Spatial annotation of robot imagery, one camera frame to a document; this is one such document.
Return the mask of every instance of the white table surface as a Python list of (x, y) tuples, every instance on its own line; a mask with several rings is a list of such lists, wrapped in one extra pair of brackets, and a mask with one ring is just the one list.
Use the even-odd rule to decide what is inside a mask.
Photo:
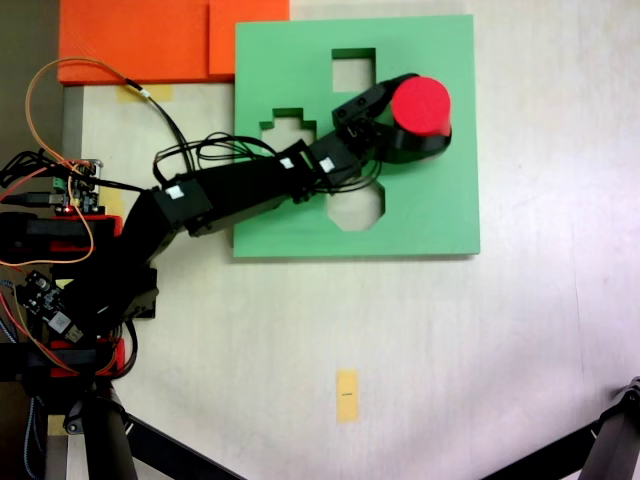
[[(158, 316), (137, 322), (116, 388), (252, 480), (481, 478), (640, 374), (640, 3), (343, 3), (291, 0), (292, 19), (474, 14), (481, 255), (234, 261), (227, 233), (183, 235), (156, 261)], [(231, 131), (231, 85), (174, 96), (187, 138)], [(170, 134), (115, 98), (85, 89), (83, 155), (151, 187)], [(341, 368), (359, 371), (355, 423), (336, 423)]]

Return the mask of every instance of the orange wire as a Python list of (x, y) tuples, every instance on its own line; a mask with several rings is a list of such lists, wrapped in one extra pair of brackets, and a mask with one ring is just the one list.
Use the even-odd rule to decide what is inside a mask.
[(2, 194), (2, 196), (0, 197), (0, 203), (2, 203), (4, 201), (5, 198), (7, 198), (9, 195), (11, 195), (13, 192), (15, 192), (18, 187), (20, 185), (22, 185), (23, 183), (25, 183), (26, 181), (32, 179), (33, 177), (35, 177), (36, 175), (41, 174), (42, 172), (44, 172), (47, 168), (49, 167), (42, 167), (38, 170), (36, 170), (35, 172), (30, 173), (29, 175), (27, 175), (26, 177), (22, 177), (20, 180), (18, 180), (16, 183), (14, 183), (10, 189), (8, 189), (6, 192), (4, 192)]
[(66, 363), (64, 363), (62, 360), (60, 360), (51, 350), (49, 350), (47, 347), (45, 347), (44, 345), (42, 345), (38, 340), (36, 340), (35, 338), (33, 338), (33, 336), (31, 335), (31, 332), (29, 332), (29, 330), (27, 330), (26, 328), (23, 328), (22, 325), (20, 325), (20, 323), (15, 319), (15, 317), (13, 316), (13, 314), (11, 313), (11, 310), (9, 309), (9, 305), (7, 304), (7, 300), (4, 298), (4, 295), (2, 293), (0, 293), (0, 301), (2, 302), (2, 306), (4, 307), (5, 312), (7, 312), (7, 316), (9, 317), (9, 319), (11, 320), (11, 322), (16, 326), (16, 328), (27, 338), (29, 338), (33, 343), (36, 344), (36, 346), (42, 351), (42, 353), (45, 354), (45, 356), (51, 360), (54, 364), (56, 364), (58, 367), (60, 368), (64, 368), (65, 370), (68, 370), (70, 372), (74, 372), (74, 373), (78, 373), (76, 372), (74, 369), (72, 369), (69, 365), (67, 365)]
[[(49, 154), (58, 163), (60, 163), (61, 165), (64, 165), (67, 168), (70, 168), (74, 172), (78, 173), (77, 167), (74, 166), (74, 165), (71, 165), (71, 163), (72, 162), (78, 163), (78, 162), (83, 162), (83, 161), (82, 160), (69, 160), (69, 159), (66, 159), (66, 158), (64, 158), (62, 156), (62, 154), (58, 153), (51, 146), (49, 146), (42, 139), (42, 137), (40, 137), (40, 135), (38, 134), (38, 131), (36, 130), (36, 127), (35, 127), (35, 125), (33, 123), (33, 118), (32, 118), (32, 115), (31, 115), (31, 101), (32, 101), (32, 98), (33, 98), (33, 91), (34, 91), (38, 81), (40, 80), (40, 77), (42, 77), (42, 75), (44, 75), (47, 71), (52, 69), (54, 66), (62, 64), (62, 63), (69, 63), (69, 62), (92, 63), (92, 64), (98, 65), (98, 66), (100, 66), (102, 68), (105, 68), (105, 69), (109, 70), (110, 72), (112, 72), (113, 74), (115, 74), (118, 77), (122, 78), (123, 80), (126, 80), (127, 77), (125, 77), (122, 73), (120, 73), (118, 70), (116, 70), (112, 66), (107, 65), (106, 63), (104, 63), (104, 62), (102, 62), (100, 60), (97, 60), (95, 58), (65, 57), (65, 58), (59, 58), (58, 60), (54, 60), (53, 62), (47, 63), (44, 67), (42, 67), (40, 70), (38, 70), (38, 72), (31, 79), (31, 82), (29, 83), (29, 88), (27, 89), (27, 96), (26, 96), (25, 104), (24, 104), (25, 114), (26, 114), (26, 117), (27, 117), (27, 123), (29, 124), (29, 130), (31, 131), (31, 134), (33, 135), (33, 138), (36, 140), (36, 142), (38, 142), (38, 144), (42, 148), (44, 148), (47, 152), (49, 152)], [(4, 200), (7, 197), (7, 195), (9, 195), (11, 192), (15, 191), (16, 188), (18, 188), (20, 185), (22, 185), (23, 183), (25, 183), (29, 179), (33, 178), (34, 176), (38, 175), (39, 173), (44, 172), (45, 170), (46, 170), (46, 167), (43, 167), (43, 168), (41, 168), (39, 170), (36, 170), (35, 172), (27, 175), (26, 177), (20, 179), (18, 181), (18, 183), (16, 183), (12, 188), (7, 190), (2, 195), (2, 197), (0, 197), (0, 203), (2, 203), (2, 200)], [(95, 243), (94, 243), (94, 239), (93, 239), (93, 232), (91, 232), (91, 228), (89, 227), (89, 224), (87, 223), (87, 220), (84, 218), (84, 215), (82, 215), (82, 212), (80, 211), (80, 209), (78, 208), (78, 206), (75, 203), (75, 200), (73, 198), (73, 192), (71, 191), (71, 177), (69, 177), (69, 180), (67, 182), (67, 188), (68, 188), (68, 191), (69, 191), (69, 200), (73, 204), (73, 207), (75, 208), (76, 213), (80, 217), (80, 220), (84, 224), (84, 227), (87, 229), (87, 234), (89, 235), (90, 247), (89, 247), (89, 251), (87, 252), (87, 254), (84, 255), (83, 257), (75, 259), (75, 260), (30, 260), (28, 262), (21, 262), (21, 263), (8, 263), (8, 262), (3, 262), (3, 261), (0, 260), (0, 265), (3, 265), (5, 267), (21, 267), (21, 266), (24, 266), (24, 265), (35, 265), (35, 264), (41, 264), (41, 263), (51, 263), (51, 264), (63, 265), (63, 264), (79, 263), (79, 262), (82, 262), (82, 261), (86, 260), (87, 258), (89, 258), (91, 256), (91, 254), (93, 253), (93, 249), (95, 247)]]
[[(77, 167), (75, 165), (72, 165), (71, 168), (72, 168), (72, 170), (74, 172), (78, 171)], [(36, 172), (31, 173), (29, 178), (33, 177), (35, 174), (36, 174)], [(93, 253), (93, 249), (95, 247), (95, 242), (94, 242), (94, 239), (93, 239), (93, 232), (91, 231), (91, 227), (89, 227), (89, 224), (87, 223), (86, 218), (84, 218), (84, 215), (82, 215), (82, 212), (80, 211), (80, 209), (76, 205), (75, 199), (73, 198), (73, 191), (71, 190), (71, 176), (69, 176), (69, 179), (67, 180), (67, 190), (69, 192), (69, 200), (71, 200), (71, 204), (73, 205), (73, 208), (76, 209), (76, 213), (80, 217), (80, 220), (82, 221), (84, 227), (87, 229), (87, 234), (89, 235), (89, 251), (83, 257), (77, 258), (75, 260), (29, 260), (28, 262), (21, 262), (21, 263), (7, 263), (7, 262), (0, 261), (0, 265), (3, 265), (5, 267), (22, 267), (24, 265), (36, 265), (36, 264), (40, 264), (40, 263), (51, 263), (51, 264), (56, 264), (56, 265), (68, 265), (68, 264), (71, 264), (71, 263), (82, 262), (82, 261), (86, 260), (87, 258), (89, 258), (91, 256), (91, 254)]]
[(118, 70), (113, 68), (111, 65), (108, 65), (108, 64), (102, 62), (101, 60), (98, 60), (98, 59), (95, 59), (95, 58), (89, 58), (89, 57), (65, 57), (65, 58), (59, 58), (57, 60), (54, 60), (53, 62), (47, 63), (44, 67), (42, 67), (40, 70), (38, 70), (38, 73), (35, 74), (35, 76), (31, 80), (31, 82), (29, 83), (29, 88), (27, 89), (27, 96), (26, 96), (25, 103), (24, 103), (24, 109), (25, 109), (25, 114), (27, 116), (27, 123), (29, 124), (29, 130), (31, 130), (31, 134), (33, 135), (33, 138), (36, 140), (36, 142), (38, 142), (38, 144), (42, 148), (44, 148), (47, 152), (49, 152), (49, 154), (53, 158), (55, 158), (59, 163), (63, 164), (64, 166), (68, 166), (69, 160), (65, 159), (62, 156), (62, 154), (56, 152), (38, 134), (38, 132), (36, 130), (36, 127), (35, 127), (35, 125), (33, 123), (33, 118), (31, 116), (31, 100), (32, 100), (32, 97), (33, 97), (33, 91), (35, 89), (35, 86), (38, 83), (38, 80), (40, 80), (40, 77), (42, 77), (42, 75), (44, 75), (47, 71), (51, 70), (56, 65), (60, 65), (62, 63), (72, 63), (72, 62), (92, 63), (92, 64), (98, 65), (98, 66), (100, 66), (100, 67), (102, 67), (102, 68), (104, 68), (106, 70), (109, 70), (114, 75), (120, 77), (123, 81), (125, 81), (127, 79), (127, 77), (125, 75), (123, 75), (121, 72), (119, 72)]

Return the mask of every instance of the red cylindrical block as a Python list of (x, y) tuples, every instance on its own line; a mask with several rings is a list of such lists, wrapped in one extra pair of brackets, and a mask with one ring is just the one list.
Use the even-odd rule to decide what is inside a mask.
[(421, 137), (451, 135), (451, 96), (447, 87), (429, 77), (406, 80), (393, 94), (393, 118)]

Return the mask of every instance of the green board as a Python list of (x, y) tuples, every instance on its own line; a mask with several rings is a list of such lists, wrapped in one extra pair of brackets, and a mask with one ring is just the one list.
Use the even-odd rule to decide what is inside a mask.
[(280, 208), (239, 224), (236, 257), (467, 255), (480, 252), (473, 18), (244, 23), (237, 26), (236, 134), (260, 138), (274, 110), (303, 109), (317, 138), (331, 110), (357, 95), (333, 92), (334, 50), (375, 49), (375, 81), (434, 77), (453, 101), (453, 141), (441, 157), (386, 165), (385, 213), (370, 230), (342, 231), (327, 199)]

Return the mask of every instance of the orange mat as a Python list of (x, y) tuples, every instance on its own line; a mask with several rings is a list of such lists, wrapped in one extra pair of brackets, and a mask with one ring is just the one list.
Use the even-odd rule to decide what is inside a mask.
[[(204, 81), (209, 0), (60, 0), (60, 57), (98, 58), (145, 83)], [(61, 65), (64, 84), (121, 83), (98, 67)]]
[[(88, 56), (142, 83), (232, 81), (235, 24), (289, 19), (289, 0), (60, 0), (60, 57)], [(121, 83), (61, 65), (66, 85)]]
[(211, 0), (209, 75), (216, 82), (233, 81), (236, 23), (289, 20), (289, 0)]

